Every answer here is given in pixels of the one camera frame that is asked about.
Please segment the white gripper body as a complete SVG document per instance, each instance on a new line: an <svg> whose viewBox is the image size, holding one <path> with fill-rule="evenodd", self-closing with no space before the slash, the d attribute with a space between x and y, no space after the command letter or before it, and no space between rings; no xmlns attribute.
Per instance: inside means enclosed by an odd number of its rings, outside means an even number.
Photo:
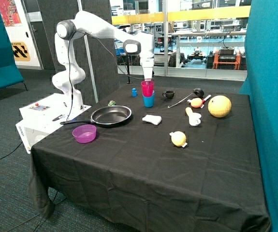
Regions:
<svg viewBox="0 0 278 232"><path fill-rule="evenodd" d="M142 67L145 81L151 81L153 79L153 67Z"/></svg>

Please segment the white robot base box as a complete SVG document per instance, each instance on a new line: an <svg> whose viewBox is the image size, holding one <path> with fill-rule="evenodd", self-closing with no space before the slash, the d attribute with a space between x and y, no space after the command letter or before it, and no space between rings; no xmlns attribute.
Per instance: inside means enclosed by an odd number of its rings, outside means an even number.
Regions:
<svg viewBox="0 0 278 232"><path fill-rule="evenodd" d="M19 109L22 120L15 126L29 154L31 147L58 130L60 122L72 120L90 108L74 103L64 94L54 93Z"/></svg>

